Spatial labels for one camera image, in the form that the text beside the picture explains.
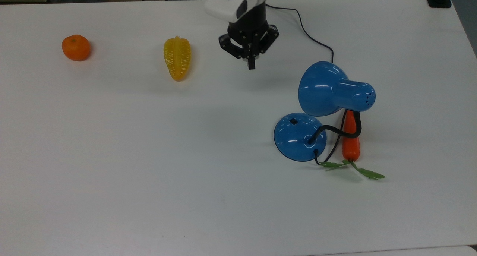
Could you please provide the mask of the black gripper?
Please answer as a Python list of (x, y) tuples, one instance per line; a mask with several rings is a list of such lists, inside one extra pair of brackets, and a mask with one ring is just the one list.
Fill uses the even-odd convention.
[(255, 60), (264, 54), (278, 38), (275, 25), (266, 20), (266, 3), (245, 13), (235, 23), (229, 23), (228, 34), (219, 37), (220, 47), (236, 59), (247, 63), (249, 70), (256, 68)]

